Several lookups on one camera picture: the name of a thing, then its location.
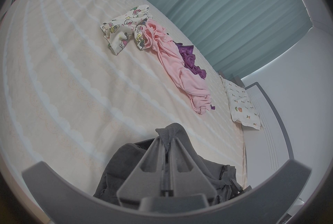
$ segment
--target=beige bed sheet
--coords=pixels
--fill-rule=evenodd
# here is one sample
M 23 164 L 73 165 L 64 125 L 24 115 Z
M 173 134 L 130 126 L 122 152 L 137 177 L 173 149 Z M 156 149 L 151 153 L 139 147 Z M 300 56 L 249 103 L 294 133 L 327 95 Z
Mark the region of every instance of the beige bed sheet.
M 176 42 L 192 44 L 146 0 L 17 0 L 8 10 L 0 30 L 1 171 L 35 204 L 21 177 L 29 166 L 43 160 L 92 195 L 120 146 L 156 137 L 156 128 L 173 122 L 203 158 L 235 166 L 246 186 L 243 131 L 201 53 L 194 48 L 195 64 L 207 72 L 216 107 L 203 116 L 151 50 L 133 40 L 118 56 L 108 48 L 101 23 L 141 4 Z

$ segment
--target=purple garment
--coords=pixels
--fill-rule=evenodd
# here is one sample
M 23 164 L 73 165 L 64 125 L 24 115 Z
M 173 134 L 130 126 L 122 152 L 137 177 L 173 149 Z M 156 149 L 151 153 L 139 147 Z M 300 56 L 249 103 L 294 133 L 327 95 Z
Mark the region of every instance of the purple garment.
M 176 46 L 178 47 L 179 53 L 181 57 L 183 58 L 185 62 L 185 68 L 190 69 L 193 74 L 198 74 L 202 79 L 205 79 L 207 76 L 207 73 L 205 70 L 200 69 L 199 66 L 194 65 L 195 61 L 195 55 L 193 54 L 193 48 L 194 46 L 183 46 L 183 43 L 176 43 Z

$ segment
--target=curtain fold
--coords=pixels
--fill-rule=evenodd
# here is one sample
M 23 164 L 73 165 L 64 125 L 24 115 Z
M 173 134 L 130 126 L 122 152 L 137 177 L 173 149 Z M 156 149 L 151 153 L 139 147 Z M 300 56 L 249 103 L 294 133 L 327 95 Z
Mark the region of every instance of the curtain fold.
M 148 1 L 227 79 L 261 68 L 312 27 L 302 0 Z

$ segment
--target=dark gray garment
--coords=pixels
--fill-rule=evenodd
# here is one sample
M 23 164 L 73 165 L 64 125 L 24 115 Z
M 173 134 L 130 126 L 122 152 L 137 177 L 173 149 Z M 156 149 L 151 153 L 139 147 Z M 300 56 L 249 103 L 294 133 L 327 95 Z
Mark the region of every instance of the dark gray garment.
M 231 187 L 231 179 L 236 180 L 236 168 L 230 165 L 217 164 L 199 156 L 194 150 L 183 126 L 173 123 L 165 128 L 156 129 L 156 132 L 159 134 L 166 151 L 169 150 L 170 142 L 174 137 L 181 141 L 193 161 L 216 188 L 218 203 L 225 202 L 232 195 L 237 194 Z M 139 163 L 153 140 L 127 143 L 120 147 L 107 164 L 94 197 L 119 205 L 116 195 L 118 189 Z

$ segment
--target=headboard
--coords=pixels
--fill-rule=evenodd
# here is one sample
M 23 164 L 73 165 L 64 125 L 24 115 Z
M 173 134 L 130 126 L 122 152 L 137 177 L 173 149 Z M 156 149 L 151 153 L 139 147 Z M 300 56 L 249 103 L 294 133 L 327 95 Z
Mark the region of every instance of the headboard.
M 294 159 L 294 154 L 281 117 L 262 87 L 256 82 L 245 89 L 262 122 L 260 130 L 243 126 L 247 182 L 254 188 Z

